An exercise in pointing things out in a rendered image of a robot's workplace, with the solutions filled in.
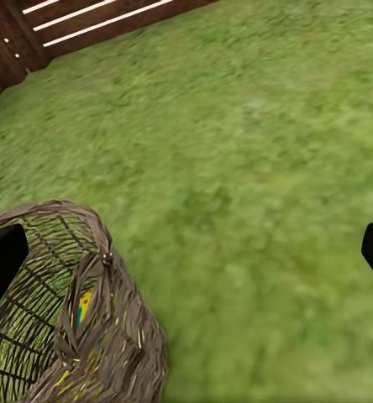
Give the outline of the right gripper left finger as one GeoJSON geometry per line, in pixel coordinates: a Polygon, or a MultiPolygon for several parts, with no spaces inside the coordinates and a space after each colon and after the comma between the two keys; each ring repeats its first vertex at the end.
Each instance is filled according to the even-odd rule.
{"type": "Polygon", "coordinates": [[[0,300],[29,255],[27,233],[20,223],[0,228],[0,300]]]}

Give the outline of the easter egg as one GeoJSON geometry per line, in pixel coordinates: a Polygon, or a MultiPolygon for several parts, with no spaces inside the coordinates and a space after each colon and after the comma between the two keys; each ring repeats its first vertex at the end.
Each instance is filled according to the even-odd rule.
{"type": "Polygon", "coordinates": [[[86,315],[87,306],[89,306],[89,299],[92,296],[92,289],[90,289],[86,294],[81,296],[81,300],[79,301],[79,312],[77,313],[77,327],[81,324],[82,319],[86,315]]]}

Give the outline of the wicker basket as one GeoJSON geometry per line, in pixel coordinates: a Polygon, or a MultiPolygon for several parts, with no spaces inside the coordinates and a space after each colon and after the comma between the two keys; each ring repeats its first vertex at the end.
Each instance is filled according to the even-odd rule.
{"type": "Polygon", "coordinates": [[[26,238],[37,238],[28,241],[29,255],[13,279],[27,272],[0,300],[0,331],[8,324],[7,331],[0,332],[0,345],[3,339],[10,342],[3,358],[7,356],[8,369],[0,370],[2,386],[7,376],[1,402],[7,403],[13,377],[13,403],[160,403],[169,374],[165,329],[155,320],[99,213],[72,200],[49,198],[0,213],[0,228],[16,222],[21,222],[26,238]],[[60,223],[46,225],[58,218],[60,223]],[[30,224],[42,220],[46,222],[30,224]],[[39,233],[61,224],[65,230],[39,233]],[[69,233],[70,238],[59,238],[69,233]],[[71,272],[71,283],[57,293],[45,282],[64,269],[71,272]],[[77,327],[79,301],[90,289],[86,315],[77,327]],[[49,321],[61,304],[52,326],[49,321]],[[15,341],[33,317],[24,342],[15,341]],[[23,378],[27,351],[34,360],[23,378]]]}

